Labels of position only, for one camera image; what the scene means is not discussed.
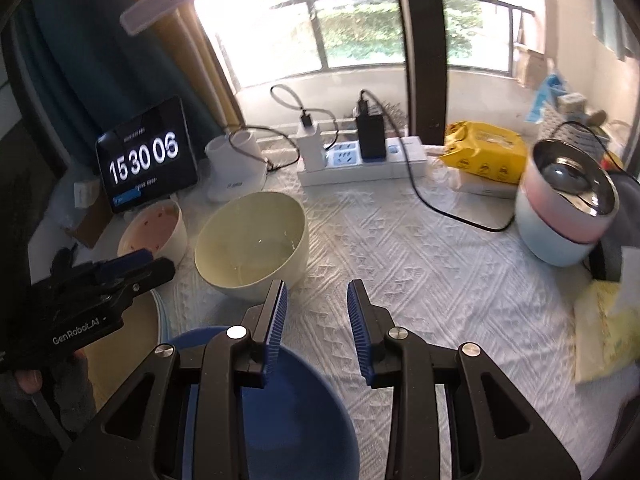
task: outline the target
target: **curtain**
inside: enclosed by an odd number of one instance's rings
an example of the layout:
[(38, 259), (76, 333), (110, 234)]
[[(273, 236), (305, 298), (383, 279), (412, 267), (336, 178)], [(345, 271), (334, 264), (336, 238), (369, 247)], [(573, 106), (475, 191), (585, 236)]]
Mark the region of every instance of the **curtain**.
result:
[(17, 47), (60, 140), (78, 163), (97, 170), (95, 140), (178, 95), (197, 158), (222, 129), (190, 78), (151, 30), (120, 27), (134, 0), (24, 0), (12, 22)]
[[(198, 95), (213, 113), (218, 124), (243, 124), (244, 121), (242, 120), (242, 113), (238, 101), (233, 95), (209, 39), (204, 33), (193, 3), (183, 5), (179, 9), (179, 12), (187, 30), (183, 29), (179, 18), (175, 15), (165, 16), (159, 20), (153, 26), (153, 30), (161, 39), (162, 44), (170, 53), (175, 63), (187, 75)], [(200, 69), (199, 63), (197, 63), (191, 53), (191, 49), (185, 48), (185, 44), (189, 41), (188, 38), (185, 38), (186, 34), (189, 34), (195, 42), (206, 73), (203, 73), (203, 70)], [(218, 112), (215, 97), (210, 95), (208, 82), (211, 82), (217, 98), (220, 101), (223, 117), (221, 117)]]
[(600, 42), (612, 50), (620, 61), (626, 59), (627, 51), (635, 57), (640, 54), (638, 40), (629, 29), (622, 13), (613, 0), (593, 0), (595, 35)]

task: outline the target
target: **table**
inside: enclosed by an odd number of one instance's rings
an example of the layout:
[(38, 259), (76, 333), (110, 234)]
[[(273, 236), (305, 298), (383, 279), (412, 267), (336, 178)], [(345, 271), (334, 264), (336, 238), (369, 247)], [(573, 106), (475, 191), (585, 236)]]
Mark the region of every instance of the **table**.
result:
[[(504, 224), (513, 202), (459, 194), (443, 168), (419, 182), (433, 205), (485, 225)], [(246, 304), (225, 297), (198, 275), (197, 235), (218, 206), (204, 186), (178, 196), (189, 247), (175, 279), (158, 289), (173, 335), (238, 323)], [(360, 278), (374, 304), (429, 343), (456, 348), (477, 342), (574, 458), (583, 478), (600, 465), (621, 403), (638, 389), (635, 366), (575, 386), (572, 305), (589, 277), (581, 266), (555, 269), (538, 260), (515, 226), (491, 234), (444, 218), (418, 202), (407, 180), (302, 189), (293, 168), (268, 177), (265, 189), (303, 203), (310, 229), (306, 277), (291, 291), (283, 344), (315, 367), (337, 392), (360, 445), (360, 478), (383, 478), (391, 391), (367, 388), (360, 376), (346, 308), (346, 287)], [(83, 258), (113, 257), (124, 221), (115, 219)], [(440, 433), (448, 442), (444, 391), (438, 390)], [(441, 445), (442, 478), (450, 478)]]

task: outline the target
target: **plastic bag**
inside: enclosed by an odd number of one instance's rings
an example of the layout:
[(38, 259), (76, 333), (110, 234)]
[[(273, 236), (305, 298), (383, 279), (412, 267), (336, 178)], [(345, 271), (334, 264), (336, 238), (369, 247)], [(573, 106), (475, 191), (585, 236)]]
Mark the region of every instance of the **plastic bag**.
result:
[(558, 74), (551, 74), (540, 85), (531, 111), (527, 116), (527, 123), (539, 123), (542, 120), (542, 107), (549, 103), (554, 109), (558, 109), (558, 98), (569, 92), (564, 88), (564, 82)]
[(640, 358), (640, 315), (615, 309), (620, 284), (594, 281), (578, 298), (575, 313), (575, 381), (592, 381)]
[(519, 183), (527, 161), (527, 146), (516, 132), (487, 123), (450, 124), (445, 147), (440, 160), (447, 166), (508, 184)]

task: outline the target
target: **yellow package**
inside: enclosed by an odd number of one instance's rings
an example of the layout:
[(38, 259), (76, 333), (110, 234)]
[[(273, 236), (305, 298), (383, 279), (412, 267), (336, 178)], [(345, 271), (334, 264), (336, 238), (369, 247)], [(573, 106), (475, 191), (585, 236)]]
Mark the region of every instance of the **yellow package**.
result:
[(487, 123), (450, 124), (445, 135), (447, 166), (498, 182), (517, 184), (527, 161), (527, 145), (516, 132)]

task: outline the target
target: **black cable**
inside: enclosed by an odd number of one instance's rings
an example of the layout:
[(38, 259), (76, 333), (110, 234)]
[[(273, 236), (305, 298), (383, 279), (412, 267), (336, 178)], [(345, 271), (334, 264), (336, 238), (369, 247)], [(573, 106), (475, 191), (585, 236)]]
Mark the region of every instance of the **black cable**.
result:
[(382, 105), (382, 102), (380, 102), (380, 100), (375, 95), (373, 95), (372, 92), (370, 92), (369, 90), (363, 89), (363, 90), (360, 91), (360, 97), (362, 97), (364, 94), (367, 94), (373, 100), (373, 102), (375, 102), (375, 104), (378, 105), (378, 107), (382, 110), (382, 113), (385, 115), (385, 117), (388, 119), (389, 123), (391, 124), (391, 127), (394, 129), (394, 131), (396, 133), (396, 137), (398, 139), (400, 139), (400, 146), (402, 146), (402, 152), (404, 153), (404, 161), (406, 163), (407, 173), (409, 174), (409, 181), (411, 182), (411, 187), (414, 188), (414, 193), (418, 197), (420, 202), (422, 202), (425, 206), (427, 206), (432, 211), (435, 211), (436, 213), (439, 213), (439, 214), (441, 214), (443, 216), (446, 216), (447, 218), (451, 218), (452, 220), (457, 220), (458, 222), (462, 222), (463, 224), (470, 225), (471, 227), (482, 229), (483, 231), (489, 231), (490, 233), (501, 233), (501, 232), (504, 232), (511, 226), (511, 224), (513, 224), (513, 221), (515, 220), (515, 215), (513, 215), (511, 217), (511, 219), (509, 220), (507, 225), (505, 225), (504, 227), (500, 227), (500, 228), (487, 227), (487, 226), (484, 226), (482, 224), (477, 224), (475, 222), (472, 222), (471, 220), (467, 220), (466, 218), (461, 218), (461, 217), (455, 216), (455, 215), (453, 215), (451, 213), (447, 213), (446, 211), (442, 211), (441, 209), (438, 209), (437, 207), (434, 207), (429, 202), (427, 202), (422, 197), (422, 195), (418, 191), (417, 186), (415, 185), (414, 173), (413, 173), (413, 171), (411, 169), (411, 164), (409, 162), (409, 153), (407, 152), (407, 149), (406, 149), (406, 146), (404, 145), (404, 142), (402, 142), (402, 137), (400, 135), (400, 130), (398, 129), (398, 126), (396, 125), (396, 122), (391, 118), (391, 115), (389, 114), (389, 112), (386, 111), (386, 108)]
[[(280, 99), (276, 95), (276, 92), (274, 91), (276, 88), (282, 88), (286, 93), (288, 93), (290, 96), (293, 97), (293, 99), (296, 101), (297, 104), (292, 105), (291, 103), (287, 103), (283, 99)], [(285, 108), (288, 108), (289, 110), (300, 110), (300, 113), (302, 113), (303, 115), (306, 115), (308, 112), (318, 112), (321, 114), (326, 114), (329, 117), (331, 117), (334, 122), (335, 137), (334, 137), (334, 141), (331, 144), (324, 147), (324, 150), (327, 152), (334, 146), (334, 144), (338, 140), (338, 133), (340, 132), (340, 126), (338, 126), (338, 119), (336, 118), (335, 114), (331, 110), (325, 110), (324, 108), (305, 108), (305, 105), (303, 104), (302, 99), (300, 99), (300, 96), (296, 94), (293, 88), (285, 84), (273, 85), (269, 89), (269, 94), (271, 94), (271, 97), (273, 98), (274, 101), (276, 101), (279, 105), (284, 106)]]
[[(288, 168), (289, 166), (293, 166), (295, 163), (297, 163), (297, 161), (300, 160), (300, 148), (298, 147), (298, 145), (293, 142), (293, 140), (291, 140), (289, 138), (289, 136), (279, 130), (276, 130), (275, 128), (270, 128), (268, 126), (257, 126), (255, 124), (228, 124), (226, 126), (226, 129), (231, 130), (233, 128), (237, 128), (234, 132), (229, 132), (229, 136), (228, 136), (228, 141), (229, 144), (231, 145), (231, 147), (236, 150), (236, 152), (238, 153), (242, 153), (245, 156), (248, 156), (249, 158), (252, 158), (254, 160), (258, 160), (260, 162), (264, 162), (267, 164), (267, 173), (273, 173), (274, 171), (278, 171), (281, 170), (283, 168)], [(293, 148), (296, 150), (296, 158), (295, 160), (292, 160), (291, 162), (287, 162), (286, 164), (281, 164), (279, 166), (274, 165), (273, 162), (271, 162), (267, 157), (260, 157), (260, 156), (255, 156), (253, 153), (249, 153), (246, 152), (245, 150), (242, 150), (241, 148), (238, 148), (234, 143), (233, 143), (233, 138), (235, 136), (236, 133), (238, 133), (239, 130), (243, 129), (243, 128), (247, 128), (250, 130), (263, 130), (265, 132), (271, 132), (274, 134), (277, 134), (281, 137), (283, 137), (289, 144), (291, 144), (293, 146)]]
[(602, 147), (602, 149), (604, 150), (604, 152), (609, 157), (609, 160), (613, 163), (613, 165), (616, 168), (618, 168), (618, 171), (620, 173), (623, 173), (626, 176), (628, 176), (631, 180), (633, 180), (636, 184), (638, 184), (638, 186), (640, 186), (640, 182), (638, 182), (638, 180), (631, 173), (629, 173), (624, 168), (620, 168), (620, 166), (616, 162), (616, 159), (614, 158), (613, 154), (604, 145), (604, 142), (602, 142), (602, 139), (600, 139), (600, 137), (596, 135), (596, 132), (594, 132), (590, 127), (585, 126), (584, 124), (579, 123), (578, 121), (565, 121), (564, 123), (560, 124), (555, 130), (553, 130), (551, 132), (551, 135), (549, 135), (549, 139), (553, 139), (556, 136), (556, 133), (558, 133), (558, 131), (560, 131), (560, 128), (562, 128), (563, 126), (567, 126), (567, 125), (574, 126), (575, 128), (580, 128), (581, 130), (583, 130), (585, 132), (589, 132), (592, 136), (594, 136), (596, 138), (596, 140), (598, 141), (598, 143), (600, 144), (600, 146)]

